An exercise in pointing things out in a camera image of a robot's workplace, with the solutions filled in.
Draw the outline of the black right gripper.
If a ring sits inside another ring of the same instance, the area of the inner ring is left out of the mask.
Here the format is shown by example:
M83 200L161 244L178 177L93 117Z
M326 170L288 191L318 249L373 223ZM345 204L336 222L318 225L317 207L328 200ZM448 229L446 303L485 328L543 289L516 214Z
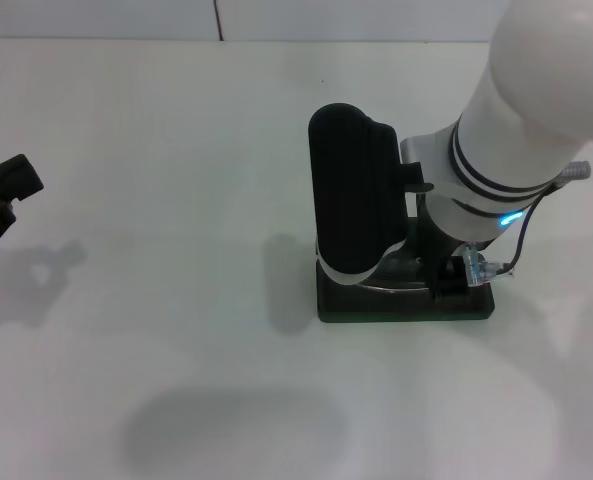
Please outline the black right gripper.
M427 195L416 195L417 214L409 218L405 277L429 286L435 300L461 298L470 293L464 260L455 253L463 242L445 234L430 218Z

